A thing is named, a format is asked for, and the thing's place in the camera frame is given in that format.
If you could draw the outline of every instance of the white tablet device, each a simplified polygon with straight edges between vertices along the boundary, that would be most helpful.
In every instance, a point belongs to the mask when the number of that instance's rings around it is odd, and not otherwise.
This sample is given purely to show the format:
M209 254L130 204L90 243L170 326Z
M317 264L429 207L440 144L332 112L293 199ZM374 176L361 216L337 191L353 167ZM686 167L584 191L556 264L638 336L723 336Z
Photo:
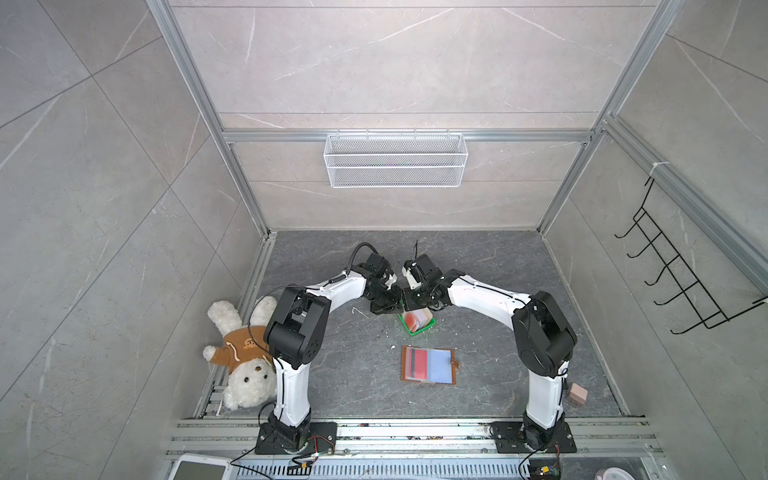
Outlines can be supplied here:
M230 458L185 453L174 464L168 480L234 480L236 470Z

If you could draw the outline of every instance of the black mounting plate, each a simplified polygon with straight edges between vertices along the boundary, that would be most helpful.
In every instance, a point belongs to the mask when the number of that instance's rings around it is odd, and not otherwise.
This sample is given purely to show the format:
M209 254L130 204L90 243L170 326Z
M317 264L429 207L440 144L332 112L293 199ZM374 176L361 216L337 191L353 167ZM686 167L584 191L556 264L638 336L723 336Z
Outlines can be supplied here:
M310 422L310 435L318 435L327 438L334 444L336 443L336 430L338 425L335 422ZM266 435L264 439L261 438L262 433ZM331 449L331 445L328 445L323 439L317 439L317 448L324 452ZM309 455L315 452L315 441L310 436L304 448L295 454L291 455ZM262 423L259 428L259 439L257 446L253 450L254 455L285 455L286 451L283 450L283 446L280 444L280 440L277 438L277 433L272 432L272 425L269 423Z
M523 422L493 422L491 424L491 434L496 443L498 453L531 453L531 450L525 446L525 440L520 436L520 429ZM574 442L571 427L564 423L564 428L558 429L555 434L551 447L544 450L546 453L556 453L554 444L560 446L560 453L576 453L576 442Z

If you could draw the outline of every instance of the black hook rack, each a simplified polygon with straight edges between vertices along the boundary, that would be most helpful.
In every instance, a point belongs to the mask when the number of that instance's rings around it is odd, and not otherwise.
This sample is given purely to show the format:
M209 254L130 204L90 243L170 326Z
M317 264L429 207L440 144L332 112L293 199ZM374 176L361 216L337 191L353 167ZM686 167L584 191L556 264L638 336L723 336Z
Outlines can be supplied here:
M664 275L664 271L666 270L667 272L670 273L670 275L672 276L672 279L675 281L675 283L677 284L677 287L680 289L680 292L678 292L675 296L673 296L672 298L670 298L666 302L658 303L657 301L654 301L654 303L659 305L659 306L667 305L669 302L671 302L672 300L675 300L676 298L678 298L679 296L682 295L682 296L685 296L685 299L688 300L688 303L690 304L691 308L694 309L694 312L696 312L696 315L699 317L699 323L695 323L692 326L689 326L688 328L686 328L684 330L681 330L680 332L675 332L672 329L670 329L670 332L672 332L674 335L680 335L680 334L683 334L683 333L691 331L692 329L696 328L699 325L704 325L704 327L707 328L707 329L713 329L716 326L722 325L725 322L729 322L732 319L735 319L736 317L738 317L740 315L743 315L744 313L747 313L750 310L754 310L758 306L763 305L764 304L764 300L768 299L768 296L764 296L761 299L755 300L754 302L752 302L752 306L750 306L749 308L747 308L745 310L742 310L741 312L738 312L735 315L728 316L728 315L725 314L725 312L723 311L723 308L720 307L720 304L710 294L710 291L704 286L703 283L701 283L701 280L696 275L696 272L694 272L694 269L692 269L690 267L690 265L688 265L688 262L685 260L685 258L683 258L683 256L680 255L680 251L677 249L676 246L674 246L674 243L672 243L670 241L669 237L667 237L667 234L664 233L664 231L659 227L658 223L656 223L656 220L654 220L654 218L648 213L648 210L645 210L645 202L646 202L646 200L648 200L648 194L650 193L650 189L654 186L654 179L649 177L648 180L645 182L645 184L646 185L650 184L650 185L648 185L648 189L645 192L645 197L643 198L643 203L640 205L640 208L637 210L635 215L632 216L632 220L634 221L632 223L632 226L630 227L629 230L627 230L627 232L624 235L614 235L614 237L616 237L616 238L624 238L627 235L629 235L629 233L632 230L634 230L635 227L638 230L640 230L640 232L643 234L643 236L645 237L645 240L647 240L648 243L646 244L645 247L643 247L642 250L640 250L640 252L638 254L630 255L628 253L627 257L638 258L640 255L643 254L643 252L645 252L645 250L648 250L648 247L650 247L650 248L653 249L654 252L656 252L656 254L658 255L659 259L661 259L661 262L664 264L664 266L661 268L661 271L659 272L659 275L656 277L656 280L654 280L651 283L648 283L648 281L645 280L645 284L648 285L648 286L656 285L659 282L659 280L661 279L661 276ZM650 220L651 223L654 225L654 227L656 227L656 229L659 230L659 233L657 233L656 236L653 237L652 239L650 238L648 233L643 229L643 226L640 225L640 220L643 220L643 218L647 218L648 220ZM663 237L667 241L667 243L669 243L669 245L672 247L672 250L674 250L674 252L675 252L674 257L672 257L672 259L669 260L669 261L664 260L664 257L662 257L661 253L656 248L656 245L654 245L654 242L656 240L658 240L660 237ZM670 265L672 265L672 263L674 263L676 260L679 260L679 261L683 262L683 264L685 265L685 268L694 277L695 281L692 284L690 284L689 286L683 287L682 283L680 283L680 280L677 278L677 276L674 274L674 272L670 268ZM715 313L713 313L712 315L708 316L707 318L704 318L701 315L701 312L699 312L699 309L696 308L696 305L694 304L693 300L691 300L690 297L688 296L688 290L690 290L691 288L693 288L696 285L701 286L702 290L704 290L704 292L710 298L710 300L712 301L714 306L717 308L717 311ZM707 325L707 321L708 320L711 320L711 319L713 319L714 317L716 317L718 315L722 315L724 319L722 319L721 321L715 323L714 325Z

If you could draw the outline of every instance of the gray marble floor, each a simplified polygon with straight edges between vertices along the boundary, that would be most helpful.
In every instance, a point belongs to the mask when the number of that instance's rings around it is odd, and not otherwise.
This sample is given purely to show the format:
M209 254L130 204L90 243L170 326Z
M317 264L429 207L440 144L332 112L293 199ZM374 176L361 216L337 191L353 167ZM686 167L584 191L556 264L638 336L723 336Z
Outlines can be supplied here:
M339 274L354 246L373 244L397 273L413 244L444 271L463 270L507 290L551 293L579 341L569 379L589 391L587 405L566 406L571 416L618 416L619 408L549 254L536 232L286 231L279 232L260 291L287 283L308 285ZM357 261L364 261L361 250ZM312 364L313 414L335 417L521 415L528 370L511 330L471 310L449 307L437 323L411 337L395 315L374 316L365 299L335 310ZM401 346L451 348L461 364L455 386L400 380ZM241 409L234 415L254 415Z

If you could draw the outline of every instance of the robotic arm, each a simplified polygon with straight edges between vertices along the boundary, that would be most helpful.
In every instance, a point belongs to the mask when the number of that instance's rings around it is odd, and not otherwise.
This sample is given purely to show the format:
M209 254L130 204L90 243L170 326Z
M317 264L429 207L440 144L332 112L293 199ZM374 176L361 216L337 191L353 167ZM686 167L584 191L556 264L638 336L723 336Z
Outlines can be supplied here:
M286 450L299 451L310 435L307 398L310 363L325 334L328 315L360 298L371 312L463 306L490 316L512 329L521 361L530 370L528 405L523 417L525 442L532 450L549 444L564 425L562 390L576 334L546 292L529 296L479 282L458 270L443 272L426 255L406 262L409 283L395 285L389 262L375 250L365 263L350 266L325 283L285 289L266 327L277 374L277 401L269 423Z

